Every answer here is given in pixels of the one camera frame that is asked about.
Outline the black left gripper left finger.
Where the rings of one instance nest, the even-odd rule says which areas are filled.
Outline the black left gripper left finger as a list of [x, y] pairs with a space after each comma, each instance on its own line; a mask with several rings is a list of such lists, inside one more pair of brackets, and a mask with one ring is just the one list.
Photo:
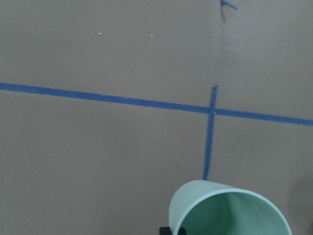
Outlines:
[[170, 227], [161, 227], [161, 228], [159, 228], [159, 235], [171, 235]]

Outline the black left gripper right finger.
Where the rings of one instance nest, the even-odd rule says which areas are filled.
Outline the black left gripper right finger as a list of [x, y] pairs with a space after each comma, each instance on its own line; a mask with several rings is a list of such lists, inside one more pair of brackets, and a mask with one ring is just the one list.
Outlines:
[[180, 228], [178, 230], [178, 235], [186, 235], [186, 230], [184, 228]]

